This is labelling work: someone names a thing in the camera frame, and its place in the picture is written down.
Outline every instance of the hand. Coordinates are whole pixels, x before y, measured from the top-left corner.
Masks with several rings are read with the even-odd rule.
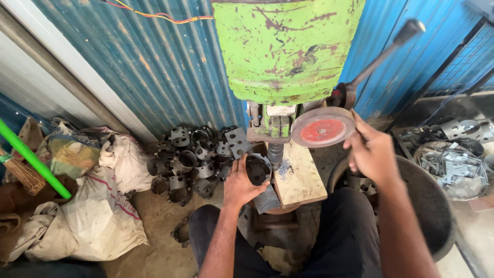
[[[353,109],[352,114],[356,130],[343,144],[343,148],[352,147],[350,169],[360,170],[380,187],[401,180],[391,136],[373,129]]]
[[[224,185],[223,207],[240,211],[241,207],[268,188],[270,181],[253,185],[247,176],[245,153],[233,161]]]

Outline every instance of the knee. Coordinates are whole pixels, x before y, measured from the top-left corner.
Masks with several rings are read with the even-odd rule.
[[[190,217],[190,228],[200,228],[204,224],[215,224],[218,222],[220,209],[213,205],[204,205],[198,208]]]
[[[371,203],[365,194],[349,187],[333,192],[328,196],[325,204],[331,206],[333,210],[338,210],[344,214],[373,215]]]

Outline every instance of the yellow wire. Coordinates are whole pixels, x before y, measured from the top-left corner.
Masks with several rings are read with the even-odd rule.
[[[196,21],[196,20],[198,20],[198,19],[199,19],[197,16],[194,16],[193,18],[190,18],[190,19],[188,19],[188,20],[186,20],[186,21],[184,21],[184,22],[175,22],[175,21],[173,21],[173,20],[171,20],[171,19],[169,19],[169,18],[167,18],[167,17],[165,17],[165,16],[155,15],[155,14],[149,14],[149,13],[144,13],[144,12],[136,11],[135,9],[133,9],[133,8],[131,8],[131,7],[127,6],[127,5],[125,5],[124,3],[122,3],[120,0],[115,0],[115,1],[117,1],[118,3],[120,3],[121,5],[123,5],[123,6],[125,6],[125,7],[127,7],[127,8],[129,8],[129,9],[133,10],[133,11],[134,11],[135,13],[137,13],[137,14],[140,14],[140,15],[147,15],[147,16],[152,16],[152,17],[160,17],[160,18],[164,18],[164,19],[168,20],[169,22],[171,22],[171,23],[175,23],[175,24],[184,24],[184,23],[189,23],[189,22]],[[201,19],[214,19],[214,17],[212,17],[212,16],[207,16],[207,17],[206,17],[206,16],[204,16],[204,17],[203,17],[203,18],[201,18]]]

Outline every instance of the drill press handle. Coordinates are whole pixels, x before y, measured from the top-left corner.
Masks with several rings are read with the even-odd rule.
[[[407,41],[409,41],[413,36],[418,33],[425,32],[425,27],[418,19],[409,19],[403,25],[403,27],[398,31],[398,34],[393,39],[393,43],[386,48],[381,55],[379,55],[372,63],[370,63],[363,71],[361,71],[357,77],[355,77],[352,82],[348,84],[349,87],[356,89],[357,86],[365,78],[367,78],[371,73],[381,64],[383,61],[399,46],[402,46]]]
[[[418,19],[409,19],[403,25],[403,27],[398,31],[393,43],[398,46],[402,46],[404,43],[408,42],[413,36],[418,33],[425,32],[425,26]]]

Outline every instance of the green broom handle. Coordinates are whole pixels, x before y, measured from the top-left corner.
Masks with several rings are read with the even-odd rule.
[[[1,119],[0,119],[0,134],[20,153],[33,168],[45,178],[55,191],[64,199],[69,199],[72,195],[70,192],[57,180],[51,173],[50,169],[44,165],[38,157],[24,144],[17,134],[15,134]]]

